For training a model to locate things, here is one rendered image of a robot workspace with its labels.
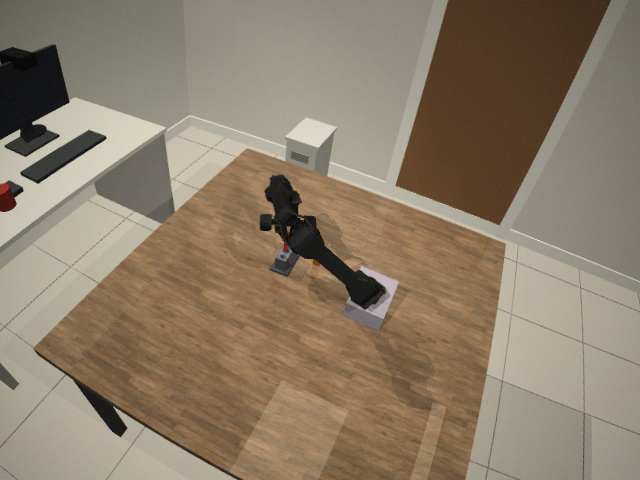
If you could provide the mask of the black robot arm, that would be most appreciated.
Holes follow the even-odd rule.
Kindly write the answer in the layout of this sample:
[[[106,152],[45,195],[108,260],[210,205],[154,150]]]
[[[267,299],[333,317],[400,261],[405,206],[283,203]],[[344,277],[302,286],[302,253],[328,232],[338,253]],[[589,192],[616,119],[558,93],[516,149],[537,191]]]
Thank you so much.
[[[385,287],[373,277],[368,277],[361,270],[354,272],[324,244],[320,231],[313,222],[296,213],[302,203],[300,195],[293,190],[285,176],[277,175],[269,178],[270,185],[264,189],[267,201],[273,204],[275,220],[280,225],[281,238],[295,254],[304,259],[315,259],[336,278],[346,285],[351,301],[367,309],[376,304],[379,297],[385,293]],[[294,217],[304,218],[304,223],[288,238],[286,224]],[[383,289],[384,288],[384,289]]]

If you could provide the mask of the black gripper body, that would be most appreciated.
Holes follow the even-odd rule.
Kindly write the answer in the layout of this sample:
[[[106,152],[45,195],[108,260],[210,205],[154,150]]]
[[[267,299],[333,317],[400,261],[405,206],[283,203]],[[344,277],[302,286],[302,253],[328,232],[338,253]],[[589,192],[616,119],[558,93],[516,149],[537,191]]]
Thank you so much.
[[[316,226],[316,217],[315,216],[305,216],[305,217],[309,218],[313,222],[313,224]],[[297,216],[294,216],[286,224],[286,226],[293,227],[294,230],[298,230],[304,223],[307,223],[305,221],[305,219],[301,220],[300,218],[297,218]],[[272,225],[275,226],[275,230],[280,230],[280,225],[275,220],[275,218],[272,219],[272,214],[261,214],[260,215],[259,230],[261,230],[261,231],[270,231]]]

